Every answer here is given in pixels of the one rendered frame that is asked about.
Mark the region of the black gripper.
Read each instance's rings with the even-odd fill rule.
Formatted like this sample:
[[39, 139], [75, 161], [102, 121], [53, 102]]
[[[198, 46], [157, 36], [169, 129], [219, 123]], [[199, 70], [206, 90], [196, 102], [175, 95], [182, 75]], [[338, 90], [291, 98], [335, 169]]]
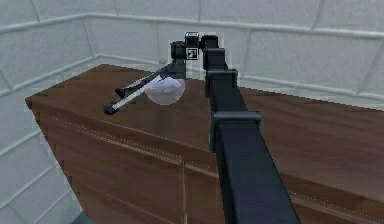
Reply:
[[103, 111], [106, 115], [115, 114], [122, 106], [143, 94], [149, 85], [154, 82], [170, 77], [171, 75], [175, 79], [184, 79], [186, 77], [185, 43], [183, 41], [175, 41], [172, 42], [170, 46], [172, 58], [170, 72], [167, 67], [163, 67], [156, 72], [134, 81], [124, 88], [116, 88], [115, 93], [120, 99], [103, 106]]

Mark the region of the brown wooden cupboard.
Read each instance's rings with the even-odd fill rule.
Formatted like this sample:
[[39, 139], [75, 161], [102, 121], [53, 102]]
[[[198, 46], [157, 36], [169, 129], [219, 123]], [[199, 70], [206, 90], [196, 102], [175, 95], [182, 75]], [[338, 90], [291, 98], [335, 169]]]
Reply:
[[[97, 224], [224, 224], [200, 80], [160, 106], [115, 89], [142, 77], [101, 65], [27, 99], [85, 213]], [[301, 224], [384, 224], [384, 111], [242, 90]]]

